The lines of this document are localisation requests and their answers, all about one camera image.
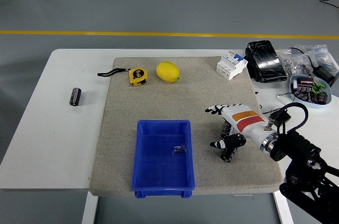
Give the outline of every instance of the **gray mat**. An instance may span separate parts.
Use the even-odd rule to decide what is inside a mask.
[[[155,68],[175,63],[181,77],[167,83]],[[133,195],[131,181],[140,119],[187,119],[191,122],[196,188],[193,194],[274,192],[282,183],[278,163],[259,151],[251,140],[238,149],[232,163],[220,159],[222,150],[209,143],[220,140],[224,120],[205,113],[215,104],[243,103],[261,114],[248,72],[231,81],[216,71],[220,57],[117,58],[114,68],[144,67],[149,82],[129,85],[127,73],[112,76],[97,144],[90,192],[97,196]]]

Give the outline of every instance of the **blue plastic tray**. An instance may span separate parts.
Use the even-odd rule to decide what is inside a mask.
[[[174,153],[174,147],[185,151]],[[188,120],[140,120],[132,189],[146,196],[192,196],[195,188],[191,124]]]

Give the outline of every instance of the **lemon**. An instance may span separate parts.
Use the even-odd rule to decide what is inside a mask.
[[[180,77],[179,68],[170,61],[163,61],[157,66],[157,75],[163,81],[175,82]]]

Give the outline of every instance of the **black device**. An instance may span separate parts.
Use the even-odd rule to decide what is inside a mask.
[[[305,118],[300,125],[287,132],[285,121],[280,120],[277,124],[278,139],[270,152],[270,157],[274,161],[279,161],[285,156],[292,159],[286,170],[286,182],[279,187],[280,192],[321,223],[339,223],[339,187],[325,176],[329,173],[339,177],[339,169],[328,166],[320,157],[321,149],[296,131],[307,121],[307,108],[301,103],[290,103],[272,113],[270,119],[275,120],[292,106],[302,108]]]
[[[248,73],[255,81],[270,83],[287,80],[286,73],[269,40],[250,42],[245,54]]]

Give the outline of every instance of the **electronic components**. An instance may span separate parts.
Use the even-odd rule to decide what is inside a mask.
[[[231,80],[234,76],[243,71],[247,65],[247,60],[232,51],[223,55],[221,61],[217,64],[217,73],[227,80]]]

